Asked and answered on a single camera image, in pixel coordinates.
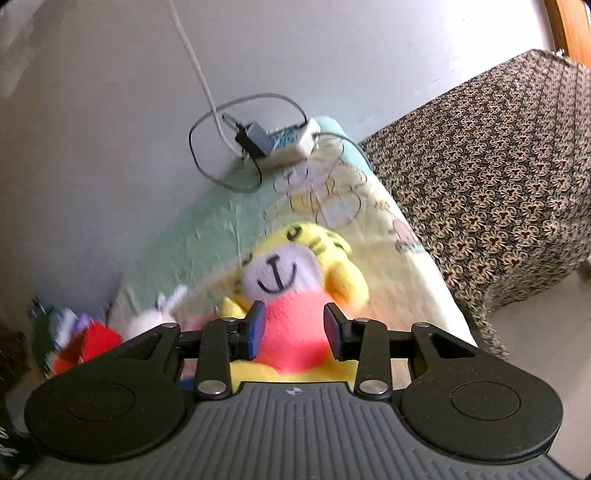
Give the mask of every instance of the white wall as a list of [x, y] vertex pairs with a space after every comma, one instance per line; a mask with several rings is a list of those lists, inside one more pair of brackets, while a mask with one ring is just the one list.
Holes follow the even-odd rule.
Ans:
[[[177, 8], [218, 102], [280, 92], [356, 140], [514, 55], [552, 47], [541, 0]], [[117, 252], [210, 187], [186, 141], [207, 106], [165, 0], [47, 0], [31, 45], [16, 90], [0, 98], [0, 315], [14, 321], [33, 292], [75, 309], [105, 304]], [[247, 112], [268, 127], [297, 120], [274, 102], [236, 111]], [[215, 130], [199, 138], [210, 171], [228, 168]]]

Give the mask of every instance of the power adapter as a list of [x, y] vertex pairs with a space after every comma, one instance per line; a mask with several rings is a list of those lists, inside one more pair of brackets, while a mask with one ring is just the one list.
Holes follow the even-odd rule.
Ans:
[[236, 127], [236, 142], [262, 171], [307, 160], [316, 144], [314, 134], [320, 132], [320, 125], [313, 118], [302, 127], [292, 125], [271, 134], [257, 122], [246, 126], [236, 123]]
[[307, 160], [316, 145], [313, 135], [318, 132], [320, 125], [311, 118], [302, 127], [293, 125], [269, 134], [273, 149], [258, 161], [259, 168], [268, 171]]

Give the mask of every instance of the white cable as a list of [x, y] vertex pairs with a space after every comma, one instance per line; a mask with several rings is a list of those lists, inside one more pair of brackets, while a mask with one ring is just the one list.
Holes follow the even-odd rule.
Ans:
[[226, 135], [223, 132], [222, 123], [220, 122], [219, 114], [217, 113], [217, 109], [216, 109], [216, 105], [213, 101], [212, 93], [209, 90], [209, 85], [207, 84], [207, 80], [205, 79], [205, 75], [203, 74], [203, 70], [201, 69], [201, 65], [199, 64], [197, 56], [195, 55], [195, 51], [193, 50], [193, 47], [191, 46], [191, 42], [189, 41], [189, 38], [187, 37], [187, 34], [185, 33], [185, 30], [183, 28], [183, 24], [181, 23], [181, 20], [178, 17], [178, 12], [173, 4], [173, 0], [168, 0], [168, 4], [170, 5], [170, 17], [173, 19], [174, 28], [176, 28], [177, 34], [178, 34], [179, 38], [181, 39], [181, 41], [183, 42], [185, 50], [187, 50], [187, 53], [189, 54], [189, 59], [191, 60], [191, 65], [193, 65], [193, 68], [195, 69], [195, 72], [197, 73], [197, 77], [199, 78], [199, 82], [201, 83], [201, 87], [203, 88], [205, 96], [207, 97], [207, 100], [209, 101], [209, 106], [211, 107], [211, 110], [213, 112], [213, 119], [216, 122], [217, 132], [219, 133], [220, 138], [223, 140], [223, 142], [226, 144], [226, 146], [237, 157], [242, 157], [242, 152], [239, 149], [237, 149], [234, 145], [232, 145], [232, 142], [230, 140], [228, 140], [228, 138], [226, 137]]

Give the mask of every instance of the ribbed surface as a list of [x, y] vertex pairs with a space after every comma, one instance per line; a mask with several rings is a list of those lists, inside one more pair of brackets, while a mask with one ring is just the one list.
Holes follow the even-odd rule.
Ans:
[[247, 384], [202, 404], [185, 428], [151, 453], [110, 465], [47, 458], [26, 480], [569, 478], [547, 458], [469, 465], [427, 449], [393, 409], [361, 400], [344, 384]]

